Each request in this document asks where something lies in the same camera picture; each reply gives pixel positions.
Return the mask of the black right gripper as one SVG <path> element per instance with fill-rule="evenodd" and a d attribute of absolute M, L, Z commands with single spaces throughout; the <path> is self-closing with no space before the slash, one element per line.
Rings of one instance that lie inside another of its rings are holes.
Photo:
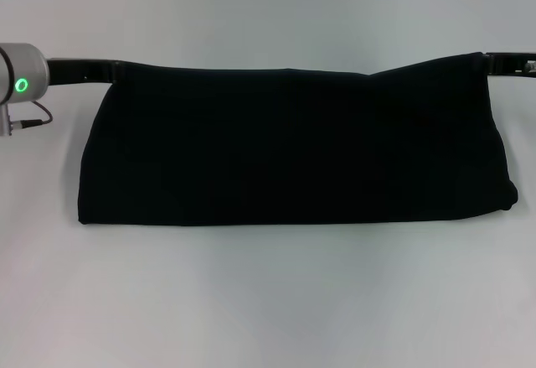
<path fill-rule="evenodd" d="M 485 53 L 485 57 L 490 76 L 536 76 L 536 54 L 506 54 L 504 61 L 502 53 Z"/>

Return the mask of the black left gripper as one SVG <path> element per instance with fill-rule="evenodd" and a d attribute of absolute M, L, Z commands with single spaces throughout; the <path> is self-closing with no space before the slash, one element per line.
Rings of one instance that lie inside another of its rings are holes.
<path fill-rule="evenodd" d="M 117 84 L 125 79 L 124 61 L 49 59 L 50 85 L 75 85 L 84 83 Z"/>

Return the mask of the black t-shirt with FREE print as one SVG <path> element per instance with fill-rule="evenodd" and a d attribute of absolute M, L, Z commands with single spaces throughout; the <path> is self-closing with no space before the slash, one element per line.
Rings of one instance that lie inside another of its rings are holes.
<path fill-rule="evenodd" d="M 480 53 L 373 75 L 127 64 L 85 145 L 78 217 L 385 223 L 517 201 Z"/>

